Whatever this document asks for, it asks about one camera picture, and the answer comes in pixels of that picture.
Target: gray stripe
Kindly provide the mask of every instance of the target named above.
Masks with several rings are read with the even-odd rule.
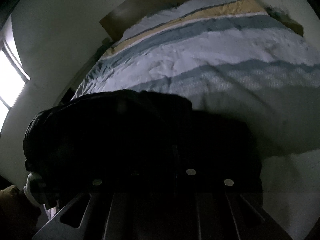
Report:
[[[201,83],[201,86],[207,89],[209,87],[212,89],[212,84],[214,84],[214,90],[227,90],[234,85],[240,85],[249,90],[256,90],[261,86],[274,87],[277,85],[317,86],[320,80],[320,71],[318,75],[314,73],[317,70],[320,70],[320,64],[307,66],[305,64],[294,65],[285,61],[267,63],[253,59],[235,65],[202,65],[178,76],[145,82],[129,89],[172,93],[172,90],[178,87],[180,90],[184,90],[186,86],[190,87],[190,83],[198,85]]]
[[[279,28],[287,29],[282,23],[276,21],[267,15],[256,15],[252,17],[239,18],[220,18],[207,19],[194,23],[180,26],[174,29],[163,31],[147,38],[138,44],[127,48],[112,58],[101,60],[89,71],[86,79],[93,80],[106,74],[109,70],[117,67],[119,64],[128,61],[132,57],[136,57],[147,49],[159,47],[162,44],[176,43],[195,36],[203,32],[224,31],[231,28],[242,29],[265,29]]]

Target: pillow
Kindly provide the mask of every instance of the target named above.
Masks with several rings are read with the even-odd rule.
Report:
[[[238,0],[190,0],[178,7],[161,10],[151,15],[148,14],[145,17],[143,17],[140,22],[128,28],[124,32],[121,40],[116,42],[114,46],[118,45],[122,41],[132,38],[133,36],[136,36],[161,24],[170,22],[174,19],[183,17],[196,10],[218,6],[235,1]]]

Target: black fabric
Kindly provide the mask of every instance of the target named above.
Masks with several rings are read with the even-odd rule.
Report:
[[[176,95],[119,90],[82,96],[39,113],[23,148],[27,170],[38,172],[52,191],[77,191],[95,178],[125,191],[130,183],[124,181],[135,172],[135,190],[171,191],[173,174],[193,168],[200,191],[220,190],[232,179],[237,191],[262,192],[247,126],[192,111],[191,102]]]

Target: bed sheet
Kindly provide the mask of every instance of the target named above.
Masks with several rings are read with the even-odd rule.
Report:
[[[263,159],[264,208],[294,239],[310,231],[320,191],[306,195],[305,174],[320,174],[320,157],[309,162],[304,152],[320,146],[320,55],[254,0],[196,11],[108,49],[75,98],[119,89],[177,94],[246,122]],[[299,192],[308,205],[293,201]]]

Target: white wall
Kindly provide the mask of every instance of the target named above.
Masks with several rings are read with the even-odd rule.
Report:
[[[320,20],[307,0],[256,0],[262,6],[286,8],[304,28],[304,38],[320,51]]]
[[[125,0],[21,0],[12,14],[19,56],[30,81],[9,111],[0,138],[0,174],[22,188],[22,141],[33,117],[53,106],[107,33],[99,20]]]

